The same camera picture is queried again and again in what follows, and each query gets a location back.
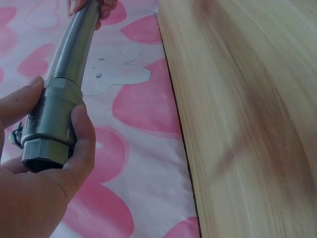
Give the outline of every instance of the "bedsheet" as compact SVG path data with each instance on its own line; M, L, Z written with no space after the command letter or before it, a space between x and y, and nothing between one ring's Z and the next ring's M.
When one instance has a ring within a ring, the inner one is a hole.
M158 3L122 0L94 34L82 91L96 129L95 168L52 238L199 237ZM1 0L1 97L45 76L69 20L66 6ZM7 140L2 162L18 154Z

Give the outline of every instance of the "hexagonal nut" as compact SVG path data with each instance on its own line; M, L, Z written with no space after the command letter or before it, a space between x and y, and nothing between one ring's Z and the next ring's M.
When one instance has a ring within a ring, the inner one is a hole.
M68 160L69 146L47 138L24 142L22 163L32 172L61 169Z

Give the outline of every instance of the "gray cylinder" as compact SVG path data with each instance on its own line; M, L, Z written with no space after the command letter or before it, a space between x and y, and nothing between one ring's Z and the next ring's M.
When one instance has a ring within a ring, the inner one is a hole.
M83 104L81 85L99 16L96 0L75 13L57 47L37 106L23 127L22 163L32 172L60 169L72 156L76 136L71 112Z

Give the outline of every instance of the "wooden board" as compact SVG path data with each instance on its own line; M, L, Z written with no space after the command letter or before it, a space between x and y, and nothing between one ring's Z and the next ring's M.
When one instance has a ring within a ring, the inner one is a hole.
M317 1L161 0L204 238L317 237Z

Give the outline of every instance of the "hand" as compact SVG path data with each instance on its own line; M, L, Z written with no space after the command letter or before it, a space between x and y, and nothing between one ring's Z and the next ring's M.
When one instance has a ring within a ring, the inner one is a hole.
M85 4L86 0L67 0L69 5L69 13L74 14L78 12ZM118 5L118 0L97 0L100 2L100 14L96 24L96 30L101 27L101 20L105 20L110 16L110 12L115 10Z
M0 99L0 153L4 129L26 116L37 104L44 81ZM21 156L0 165L0 236L48 238L63 218L67 205L94 167L96 136L84 106L72 111L77 137L73 156L63 169L27 172Z

